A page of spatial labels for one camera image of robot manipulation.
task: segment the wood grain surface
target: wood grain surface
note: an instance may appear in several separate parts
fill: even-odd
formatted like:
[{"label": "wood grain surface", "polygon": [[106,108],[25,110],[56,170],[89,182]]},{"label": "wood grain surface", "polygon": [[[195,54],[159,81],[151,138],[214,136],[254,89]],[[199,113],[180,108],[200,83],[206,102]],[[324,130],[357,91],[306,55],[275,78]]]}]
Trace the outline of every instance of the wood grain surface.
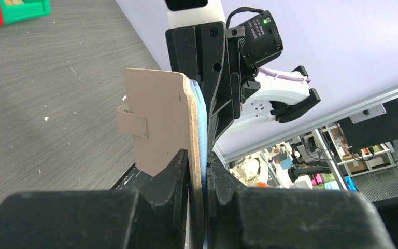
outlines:
[{"label": "wood grain surface", "polygon": [[51,11],[0,27],[0,202],[108,189],[134,161],[115,113],[123,70],[157,64],[115,0],[54,0]]}]

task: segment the metal plate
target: metal plate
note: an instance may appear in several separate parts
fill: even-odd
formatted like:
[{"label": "metal plate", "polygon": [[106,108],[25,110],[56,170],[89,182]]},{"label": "metal plate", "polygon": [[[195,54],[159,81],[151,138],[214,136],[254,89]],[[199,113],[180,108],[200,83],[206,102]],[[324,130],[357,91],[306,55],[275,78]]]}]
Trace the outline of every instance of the metal plate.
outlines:
[{"label": "metal plate", "polygon": [[369,108],[368,111],[369,114],[364,114],[363,112],[359,112],[354,115],[351,115],[350,116],[351,122],[359,123],[387,113],[383,105],[377,105],[375,107]]}]

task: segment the screw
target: screw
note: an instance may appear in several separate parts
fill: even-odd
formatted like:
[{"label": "screw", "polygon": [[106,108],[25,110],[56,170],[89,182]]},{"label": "screw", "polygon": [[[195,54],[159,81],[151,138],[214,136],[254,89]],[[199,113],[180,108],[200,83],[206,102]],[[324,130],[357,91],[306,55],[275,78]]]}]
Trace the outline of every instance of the screw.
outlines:
[{"label": "screw", "polygon": [[216,36],[218,35],[218,33],[219,33],[219,31],[217,31],[216,28],[212,28],[212,29],[210,30],[210,35],[211,35],[212,37],[216,37]]}]

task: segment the white wall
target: white wall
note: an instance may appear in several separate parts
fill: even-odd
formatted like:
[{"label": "white wall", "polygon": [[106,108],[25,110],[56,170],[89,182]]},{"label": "white wall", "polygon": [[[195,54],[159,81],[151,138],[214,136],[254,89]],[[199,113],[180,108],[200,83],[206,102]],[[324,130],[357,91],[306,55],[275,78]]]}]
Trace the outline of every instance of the white wall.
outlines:
[{"label": "white wall", "polygon": [[[161,69],[170,70],[163,0],[117,0]],[[284,51],[266,67],[289,71],[304,65],[321,103],[287,124],[264,123],[224,135],[224,155],[241,147],[266,145],[280,134],[315,124],[326,114],[362,103],[398,86],[398,1],[393,0],[222,0],[226,15],[248,6],[268,9],[278,25]],[[253,14],[236,15],[232,26]]]}]

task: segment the pink object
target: pink object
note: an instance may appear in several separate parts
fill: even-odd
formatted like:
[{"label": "pink object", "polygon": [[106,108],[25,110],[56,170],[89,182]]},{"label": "pink object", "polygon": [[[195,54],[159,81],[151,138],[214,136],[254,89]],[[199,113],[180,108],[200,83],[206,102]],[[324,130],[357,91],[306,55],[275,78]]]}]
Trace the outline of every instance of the pink object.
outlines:
[{"label": "pink object", "polygon": [[312,186],[317,186],[318,184],[323,183],[320,174],[312,175],[311,178],[312,178]]}]

